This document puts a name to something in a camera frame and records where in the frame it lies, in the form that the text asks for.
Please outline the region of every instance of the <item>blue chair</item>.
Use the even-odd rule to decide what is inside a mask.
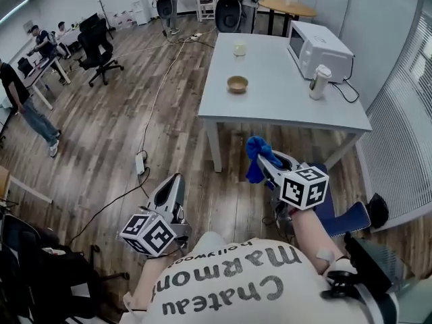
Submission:
[[[309,165],[328,174],[325,165],[319,163],[309,163]],[[343,215],[336,217],[330,186],[327,189],[324,202],[315,207],[315,213],[331,237],[363,230],[371,225],[371,219],[362,202],[356,202]]]

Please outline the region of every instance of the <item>white microwave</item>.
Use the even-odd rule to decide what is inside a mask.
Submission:
[[[306,79],[313,79],[320,65],[331,70],[331,82],[350,76],[354,54],[325,26],[292,21],[288,50]]]

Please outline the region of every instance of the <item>round wooden table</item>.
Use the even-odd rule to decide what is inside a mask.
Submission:
[[[275,19],[275,11],[285,13],[285,21],[283,22],[282,36],[286,37],[290,20],[298,20],[299,17],[315,17],[317,12],[310,7],[292,1],[289,5],[286,4],[285,0],[259,0],[258,4],[262,7],[270,9],[269,16],[269,31],[267,34],[273,33],[273,21]]]

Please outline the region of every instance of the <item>wooden floor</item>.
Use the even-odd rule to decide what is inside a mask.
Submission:
[[[276,18],[275,34],[281,34],[282,22]],[[257,25],[266,33],[267,16],[259,16]],[[180,18],[179,37],[213,27],[212,22],[199,24],[195,17],[184,16]],[[69,86],[63,88],[57,74],[48,76],[46,82],[52,92],[46,95],[54,110],[42,106],[37,97],[34,102],[63,131],[55,159],[49,157],[45,141],[20,116],[11,117],[4,132],[0,164],[54,200],[47,205],[12,187],[9,198],[20,203],[13,213],[29,223],[52,228],[63,243],[68,243],[100,208],[137,186],[135,154],[163,75],[182,47],[170,45],[161,30],[160,22],[155,21],[115,34],[115,56],[126,69],[109,72],[108,86],[97,79],[90,88],[87,81],[94,71],[85,72],[73,61]],[[213,31],[202,40],[214,45],[216,38]],[[164,47],[139,51],[159,45]],[[183,174],[186,218],[194,231],[192,246],[209,230],[228,242],[252,237],[280,239],[274,227],[261,223],[270,215],[267,191],[262,184],[251,185],[245,178],[248,137],[261,135],[273,149],[301,161],[323,161],[342,136],[321,130],[226,124],[220,131],[224,171],[215,173],[207,135],[196,116],[212,53],[205,45],[186,44],[168,74],[146,134],[146,164],[151,173],[144,187],[149,193],[168,175]],[[357,200],[365,201],[355,151],[350,151],[330,176],[339,212]],[[118,232],[132,214],[139,212],[138,206],[145,204],[144,193],[134,191],[103,211],[72,245],[74,250],[88,253],[90,244],[98,244],[102,251],[96,263],[103,275],[130,273],[129,282],[110,283],[111,295],[119,303],[125,292],[134,290],[144,258],[127,248]],[[396,249],[420,275],[431,268],[431,227],[431,218],[426,217],[376,234],[373,239]]]

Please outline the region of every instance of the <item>brown bowl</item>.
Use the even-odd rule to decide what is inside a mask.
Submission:
[[[233,76],[228,79],[229,91],[234,94],[242,94],[246,92],[248,88],[249,81],[245,77]]]

